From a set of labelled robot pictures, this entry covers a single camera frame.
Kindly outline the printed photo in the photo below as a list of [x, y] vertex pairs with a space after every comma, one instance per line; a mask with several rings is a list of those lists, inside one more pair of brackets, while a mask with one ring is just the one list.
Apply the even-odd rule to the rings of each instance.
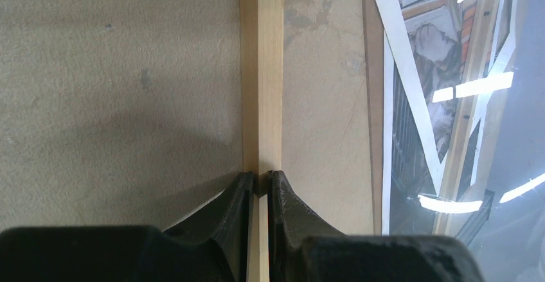
[[396, 0], [445, 166], [434, 191], [413, 111], [384, 30], [382, 233], [479, 231], [517, 49], [519, 0]]

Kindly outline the wooden picture frame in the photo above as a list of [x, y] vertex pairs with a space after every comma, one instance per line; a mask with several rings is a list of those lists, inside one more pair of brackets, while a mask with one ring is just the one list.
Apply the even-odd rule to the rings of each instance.
[[284, 0], [239, 0], [243, 169], [253, 178], [248, 281], [269, 280], [269, 172], [281, 169]]

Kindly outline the transparent acrylic sheet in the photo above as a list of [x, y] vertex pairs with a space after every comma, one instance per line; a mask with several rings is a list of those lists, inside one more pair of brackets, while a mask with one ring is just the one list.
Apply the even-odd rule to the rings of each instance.
[[346, 234], [544, 280], [544, 0], [285, 0], [283, 169]]

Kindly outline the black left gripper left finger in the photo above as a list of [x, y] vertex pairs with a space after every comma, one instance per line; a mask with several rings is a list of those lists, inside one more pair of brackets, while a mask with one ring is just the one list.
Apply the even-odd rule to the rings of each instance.
[[2, 281], [245, 281], [253, 176], [162, 231], [149, 225], [16, 227], [1, 233]]

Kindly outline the white photo mat board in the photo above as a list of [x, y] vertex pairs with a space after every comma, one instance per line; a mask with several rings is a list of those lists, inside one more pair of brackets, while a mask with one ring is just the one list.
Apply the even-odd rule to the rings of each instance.
[[434, 149], [432, 125], [427, 115], [424, 96], [417, 92], [419, 85], [416, 64], [409, 47], [409, 39], [401, 16], [400, 5], [396, 0], [376, 0], [382, 19], [389, 48], [400, 74], [403, 88], [413, 111], [427, 167], [433, 180], [434, 191], [440, 192], [445, 166], [439, 162]]

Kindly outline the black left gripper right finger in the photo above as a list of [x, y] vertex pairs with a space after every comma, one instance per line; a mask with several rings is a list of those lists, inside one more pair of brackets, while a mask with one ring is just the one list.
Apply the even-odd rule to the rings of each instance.
[[454, 238], [347, 235], [304, 203], [283, 171], [270, 171], [267, 183], [270, 281], [483, 280]]

